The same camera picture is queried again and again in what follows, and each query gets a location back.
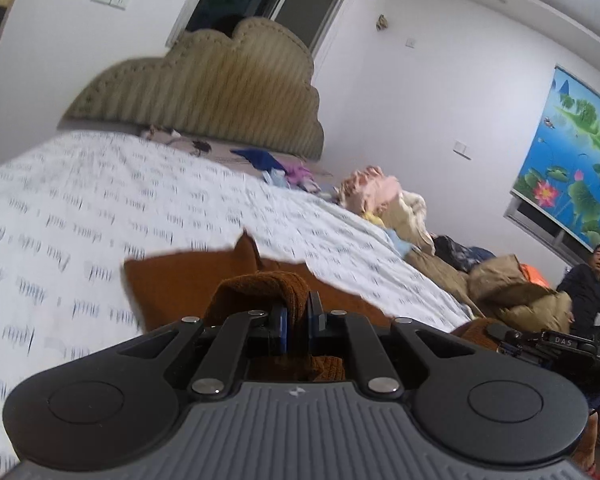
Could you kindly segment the brown knit sweater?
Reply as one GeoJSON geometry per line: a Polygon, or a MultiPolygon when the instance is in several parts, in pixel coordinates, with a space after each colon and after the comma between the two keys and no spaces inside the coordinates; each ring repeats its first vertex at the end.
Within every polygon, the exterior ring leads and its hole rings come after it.
{"type": "MultiPolygon", "coordinates": [[[[185,316],[203,318],[206,326],[222,325],[229,315],[249,310],[272,313],[286,308],[291,338],[300,336],[301,318],[310,292],[317,292],[325,311],[337,309],[365,315],[369,322],[388,328],[396,314],[383,314],[361,296],[350,294],[317,278],[305,263],[263,258],[253,238],[242,233],[234,248],[217,252],[175,252],[124,262],[125,281],[146,330],[179,321],[185,316]]],[[[468,322],[452,335],[496,351],[486,337],[493,321],[468,322]]],[[[177,388],[187,386],[196,363],[195,344],[178,356],[165,376],[177,388]]],[[[274,356],[271,350],[248,365],[255,382],[345,382],[347,369],[337,354],[311,356],[290,350],[291,356],[274,356]]]]}

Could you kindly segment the man in dark jacket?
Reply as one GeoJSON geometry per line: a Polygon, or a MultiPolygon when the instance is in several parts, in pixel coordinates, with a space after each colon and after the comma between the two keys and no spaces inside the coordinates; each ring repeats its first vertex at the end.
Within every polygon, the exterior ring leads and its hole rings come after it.
{"type": "Polygon", "coordinates": [[[591,339],[600,315],[600,244],[594,248],[590,262],[570,269],[557,290],[571,299],[570,333],[591,339]]]}

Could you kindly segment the light blue garment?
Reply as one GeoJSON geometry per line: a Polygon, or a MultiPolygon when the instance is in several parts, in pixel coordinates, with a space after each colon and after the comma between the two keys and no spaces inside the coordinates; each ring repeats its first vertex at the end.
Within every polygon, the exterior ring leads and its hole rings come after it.
{"type": "Polygon", "coordinates": [[[393,229],[388,229],[385,231],[385,234],[388,235],[395,252],[400,256],[401,259],[404,259],[411,251],[411,248],[413,248],[413,244],[407,242],[406,240],[402,240],[402,238],[397,235],[393,229]]]}

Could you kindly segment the beige tan jacket pile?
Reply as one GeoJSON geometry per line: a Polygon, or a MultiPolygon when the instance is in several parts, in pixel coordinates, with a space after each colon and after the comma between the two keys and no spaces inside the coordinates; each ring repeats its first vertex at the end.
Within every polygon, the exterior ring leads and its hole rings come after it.
{"type": "Polygon", "coordinates": [[[538,270],[516,256],[495,256],[469,273],[437,258],[434,237],[426,230],[426,203],[421,196],[403,192],[380,216],[363,217],[376,226],[393,229],[402,240],[413,244],[404,260],[474,315],[497,318],[523,332],[569,332],[569,296],[550,286],[538,270]]]}

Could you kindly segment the dark floral garment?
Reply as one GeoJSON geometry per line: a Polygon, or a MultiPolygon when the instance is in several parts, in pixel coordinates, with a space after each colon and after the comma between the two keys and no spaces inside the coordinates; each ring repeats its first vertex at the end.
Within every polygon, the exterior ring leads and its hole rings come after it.
{"type": "Polygon", "coordinates": [[[469,273],[475,266],[495,257],[493,252],[484,248],[466,247],[445,235],[434,237],[433,242],[437,258],[464,273],[469,273]]]}

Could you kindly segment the pink crumpled garment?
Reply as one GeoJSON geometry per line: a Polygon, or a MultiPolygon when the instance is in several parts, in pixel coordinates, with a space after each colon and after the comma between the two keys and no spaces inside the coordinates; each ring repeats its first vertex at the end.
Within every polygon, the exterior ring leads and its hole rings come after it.
{"type": "Polygon", "coordinates": [[[380,216],[402,192],[399,180],[386,176],[379,167],[355,170],[338,188],[339,204],[359,216],[380,216]]]}

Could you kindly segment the purple garment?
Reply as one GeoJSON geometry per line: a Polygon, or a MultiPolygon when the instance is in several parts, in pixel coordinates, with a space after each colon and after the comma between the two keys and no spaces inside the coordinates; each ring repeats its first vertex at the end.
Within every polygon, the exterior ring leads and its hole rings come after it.
{"type": "Polygon", "coordinates": [[[291,186],[301,188],[301,190],[309,193],[317,193],[321,189],[315,181],[311,170],[301,162],[297,164],[283,164],[283,170],[285,170],[286,180],[291,186]]]}

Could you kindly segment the navy blue garment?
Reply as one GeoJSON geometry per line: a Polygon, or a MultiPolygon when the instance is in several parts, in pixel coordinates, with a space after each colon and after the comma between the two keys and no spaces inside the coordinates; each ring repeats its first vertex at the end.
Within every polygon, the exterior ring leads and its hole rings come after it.
{"type": "Polygon", "coordinates": [[[257,170],[265,172],[279,170],[283,174],[286,172],[283,164],[268,151],[259,148],[242,148],[242,150],[231,150],[230,153],[244,158],[257,170]]]}

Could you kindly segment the white script-print bed sheet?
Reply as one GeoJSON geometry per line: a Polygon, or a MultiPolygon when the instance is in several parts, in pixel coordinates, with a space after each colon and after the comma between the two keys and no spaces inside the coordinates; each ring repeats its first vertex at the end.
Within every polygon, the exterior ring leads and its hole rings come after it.
{"type": "Polygon", "coordinates": [[[0,476],[18,461],[1,420],[10,391],[140,333],[125,260],[230,248],[242,234],[386,315],[446,331],[471,317],[385,232],[319,197],[137,136],[57,136],[0,166],[0,476]]]}

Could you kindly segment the olive striped padded headboard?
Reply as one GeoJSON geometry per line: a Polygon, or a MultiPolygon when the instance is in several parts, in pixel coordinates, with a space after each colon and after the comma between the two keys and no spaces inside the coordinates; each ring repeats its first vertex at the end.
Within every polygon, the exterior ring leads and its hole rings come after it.
{"type": "Polygon", "coordinates": [[[165,127],[317,160],[325,136],[313,75],[313,56],[293,32],[245,18],[230,36],[187,32],[162,58],[110,66],[64,117],[165,127]]]}

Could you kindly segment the white wall switch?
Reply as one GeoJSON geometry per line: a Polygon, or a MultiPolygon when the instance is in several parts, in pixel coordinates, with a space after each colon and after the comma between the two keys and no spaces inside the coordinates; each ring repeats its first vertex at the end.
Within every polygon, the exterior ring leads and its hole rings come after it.
{"type": "Polygon", "coordinates": [[[467,160],[471,159],[471,155],[469,153],[469,148],[463,142],[455,141],[454,146],[453,146],[453,152],[456,155],[463,157],[464,159],[467,159],[467,160]]]}

